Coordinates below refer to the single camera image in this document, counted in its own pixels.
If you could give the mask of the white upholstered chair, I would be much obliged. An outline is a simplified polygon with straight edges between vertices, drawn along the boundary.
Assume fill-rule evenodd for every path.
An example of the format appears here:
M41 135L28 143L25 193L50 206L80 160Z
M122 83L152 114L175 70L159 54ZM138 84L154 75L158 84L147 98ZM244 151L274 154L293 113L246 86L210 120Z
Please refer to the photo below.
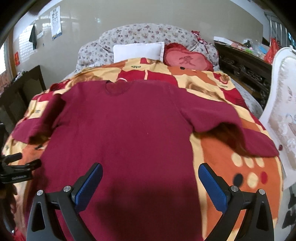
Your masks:
M278 148L283 188L295 184L295 49L281 48L272 64L269 97L260 122Z

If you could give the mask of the dark carved wooden cabinet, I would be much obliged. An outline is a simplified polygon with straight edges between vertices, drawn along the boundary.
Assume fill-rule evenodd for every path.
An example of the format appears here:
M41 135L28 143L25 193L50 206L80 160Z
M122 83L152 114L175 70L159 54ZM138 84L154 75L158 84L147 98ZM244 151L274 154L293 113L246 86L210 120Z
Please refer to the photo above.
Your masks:
M214 45L219 54L220 69L251 88L254 98L265 108L270 93L272 66L253 54L227 44L215 41Z

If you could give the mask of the white pillow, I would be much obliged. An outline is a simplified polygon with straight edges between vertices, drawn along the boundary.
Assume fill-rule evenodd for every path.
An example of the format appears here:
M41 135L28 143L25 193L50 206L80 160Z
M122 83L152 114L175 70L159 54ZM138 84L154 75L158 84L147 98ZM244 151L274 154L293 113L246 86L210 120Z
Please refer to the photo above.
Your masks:
M113 62L118 63L132 58L147 58L163 62L165 42L134 43L113 46Z

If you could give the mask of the wall calendar poster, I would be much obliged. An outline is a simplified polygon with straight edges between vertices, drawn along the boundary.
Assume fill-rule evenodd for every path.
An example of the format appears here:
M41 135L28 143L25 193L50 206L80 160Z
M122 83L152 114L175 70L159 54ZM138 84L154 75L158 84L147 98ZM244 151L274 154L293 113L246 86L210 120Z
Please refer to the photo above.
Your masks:
M52 40L62 35L60 6L50 11L50 25Z

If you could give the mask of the metal stair railing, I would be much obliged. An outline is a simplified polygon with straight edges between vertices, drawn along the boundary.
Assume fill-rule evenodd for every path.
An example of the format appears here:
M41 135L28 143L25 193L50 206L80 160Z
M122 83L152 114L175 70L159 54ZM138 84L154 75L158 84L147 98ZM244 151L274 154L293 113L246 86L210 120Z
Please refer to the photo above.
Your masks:
M295 39L279 18L270 11L264 11L264 15L269 21L269 34L266 39L269 46L271 46L271 39L274 39L280 48L292 46L295 49Z

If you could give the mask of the floral grey quilt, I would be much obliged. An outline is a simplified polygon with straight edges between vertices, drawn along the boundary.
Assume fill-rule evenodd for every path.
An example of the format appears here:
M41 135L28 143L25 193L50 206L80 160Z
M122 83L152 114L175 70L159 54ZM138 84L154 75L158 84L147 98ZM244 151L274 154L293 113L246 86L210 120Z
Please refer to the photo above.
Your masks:
M219 70L217 49L203 40L198 31L188 31L167 24L141 23L113 28L104 32L97 40L83 45L78 51L76 72L84 68L99 67L113 63L113 46L134 43L178 43L190 51L202 53Z

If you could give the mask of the dark wooden side table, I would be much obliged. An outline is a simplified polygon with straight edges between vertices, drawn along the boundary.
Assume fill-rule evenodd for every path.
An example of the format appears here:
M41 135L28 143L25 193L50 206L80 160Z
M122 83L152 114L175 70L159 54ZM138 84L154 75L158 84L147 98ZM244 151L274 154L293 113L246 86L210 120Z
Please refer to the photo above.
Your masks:
M25 71L19 78L14 78L10 85L1 93L1 112L5 112L8 115L13 126L15 126L18 121L13 115L10 105L13 103L15 97L19 95L25 107L28 108L30 100L27 98L23 88L30 80L39 83L42 91L46 90L41 66L37 65L31 70Z

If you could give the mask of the red plastic bag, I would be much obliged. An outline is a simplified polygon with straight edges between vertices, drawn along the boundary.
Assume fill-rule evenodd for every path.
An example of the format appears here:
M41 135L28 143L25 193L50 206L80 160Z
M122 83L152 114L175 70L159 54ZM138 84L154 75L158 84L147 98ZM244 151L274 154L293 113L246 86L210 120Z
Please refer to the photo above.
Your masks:
M278 42L275 38L271 38L271 46L264 56L264 61L268 64L272 64L276 53L280 50Z

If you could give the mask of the red heart cushion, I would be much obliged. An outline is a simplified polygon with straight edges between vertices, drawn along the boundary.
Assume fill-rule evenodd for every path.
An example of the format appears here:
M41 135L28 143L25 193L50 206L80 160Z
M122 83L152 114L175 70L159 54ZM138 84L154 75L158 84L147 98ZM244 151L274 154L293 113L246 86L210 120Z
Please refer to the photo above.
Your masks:
M205 55L195 51L189 51L178 43L165 45L164 63L173 67L184 67L200 71L214 71L213 64Z

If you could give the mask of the dark cloth on wall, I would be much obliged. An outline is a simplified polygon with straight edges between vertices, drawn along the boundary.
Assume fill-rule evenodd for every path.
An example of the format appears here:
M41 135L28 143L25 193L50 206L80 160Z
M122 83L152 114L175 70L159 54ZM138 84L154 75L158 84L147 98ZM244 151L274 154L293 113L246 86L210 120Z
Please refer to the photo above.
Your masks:
M36 35L36 27L35 25L32 26L31 34L29 37L29 42L32 43L33 50L37 49L37 35Z

